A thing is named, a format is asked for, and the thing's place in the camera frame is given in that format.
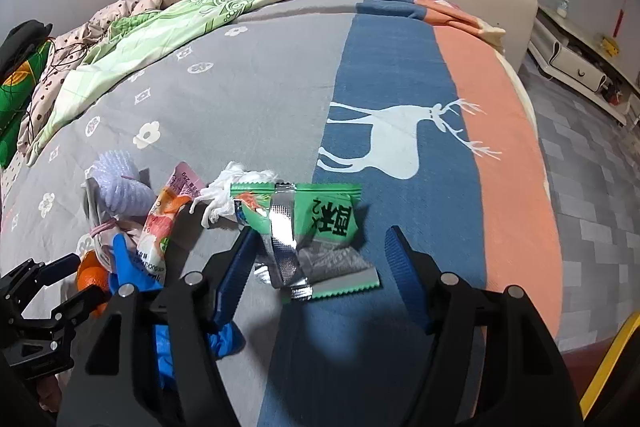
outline white yarn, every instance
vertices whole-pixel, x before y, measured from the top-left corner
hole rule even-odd
[[[193,214],[193,209],[201,201],[208,202],[204,215],[202,216],[202,226],[209,228],[209,221],[217,222],[218,218],[234,216],[236,213],[234,200],[231,197],[231,184],[233,183],[275,183],[281,181],[279,176],[273,171],[245,171],[244,165],[237,162],[229,162],[225,169],[220,172],[215,181],[208,187],[200,191],[200,195],[194,198],[189,210]]]
[[[111,213],[121,216],[148,214],[156,195],[140,182],[140,173],[129,152],[104,152],[94,167],[92,177],[100,185],[100,198]]]

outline floor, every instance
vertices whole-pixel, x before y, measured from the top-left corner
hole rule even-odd
[[[640,309],[640,157],[593,103],[540,75],[518,72],[533,103],[562,248],[561,351],[608,339]]]

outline silver bolt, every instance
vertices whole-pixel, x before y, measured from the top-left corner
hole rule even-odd
[[[455,286],[460,282],[460,279],[458,278],[458,276],[451,272],[444,272],[440,276],[440,280],[442,281],[443,284],[446,284],[447,286]]]
[[[120,297],[129,297],[129,295],[131,295],[133,293],[133,290],[135,289],[135,286],[133,286],[130,282],[127,282],[126,284],[123,284],[122,286],[120,286],[120,288],[118,288],[118,295]]]
[[[187,275],[184,276],[184,281],[189,286],[195,286],[196,284],[199,284],[202,281],[202,273],[189,272]]]
[[[511,295],[511,297],[513,297],[514,299],[522,299],[524,297],[524,290],[520,288],[520,286],[509,286],[509,289],[507,291],[509,292],[509,295]]]

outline pink wrapper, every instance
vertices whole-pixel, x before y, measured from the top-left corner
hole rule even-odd
[[[136,256],[146,272],[162,285],[166,274],[164,252],[169,244],[175,217],[185,204],[200,195],[204,187],[205,184],[191,167],[180,162],[146,216]]]

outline blue blanket stripe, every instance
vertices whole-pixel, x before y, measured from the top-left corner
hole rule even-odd
[[[433,29],[416,20],[421,17],[414,7],[405,0],[358,4],[335,79],[334,102],[375,110],[433,107],[458,98]],[[363,116],[340,107],[329,114],[332,120]],[[464,127],[462,117],[452,112],[444,118],[455,129]],[[371,133],[370,124],[327,123],[322,147],[339,158],[362,158],[370,150]],[[409,179],[375,167],[353,173],[316,168],[316,183],[362,184],[360,251],[378,268],[382,288],[284,307],[258,425],[400,425],[422,376],[429,343],[409,320],[386,263],[389,226],[400,225],[412,246],[431,253],[443,270],[460,273],[474,285],[486,283],[474,157],[433,121],[420,121],[417,137],[419,169]]]

